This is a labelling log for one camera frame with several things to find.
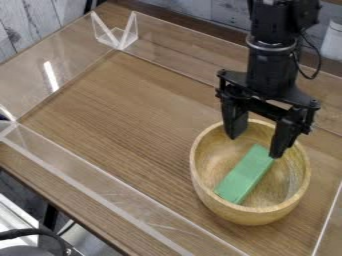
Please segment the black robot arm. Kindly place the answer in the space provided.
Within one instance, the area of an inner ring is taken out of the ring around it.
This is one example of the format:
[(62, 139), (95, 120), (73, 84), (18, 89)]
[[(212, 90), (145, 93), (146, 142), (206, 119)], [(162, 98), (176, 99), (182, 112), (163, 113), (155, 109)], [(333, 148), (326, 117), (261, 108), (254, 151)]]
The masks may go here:
[(225, 131), (236, 139), (252, 112), (276, 122), (270, 157), (284, 156), (300, 135), (312, 131), (320, 101), (297, 87), (305, 31), (318, 23), (320, 0), (248, 0), (252, 29), (245, 73), (218, 71), (217, 97)]

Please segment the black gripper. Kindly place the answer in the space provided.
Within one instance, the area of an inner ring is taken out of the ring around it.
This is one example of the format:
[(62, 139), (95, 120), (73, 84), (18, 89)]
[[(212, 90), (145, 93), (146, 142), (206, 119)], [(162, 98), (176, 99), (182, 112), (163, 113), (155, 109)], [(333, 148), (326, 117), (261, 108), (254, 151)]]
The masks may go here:
[(309, 134), (318, 101), (298, 88), (301, 73), (297, 39), (266, 42), (249, 35), (248, 71), (218, 71), (217, 97), (228, 136), (237, 139), (248, 129), (249, 113), (257, 113), (276, 123), (270, 157), (278, 159), (293, 146), (301, 133)]

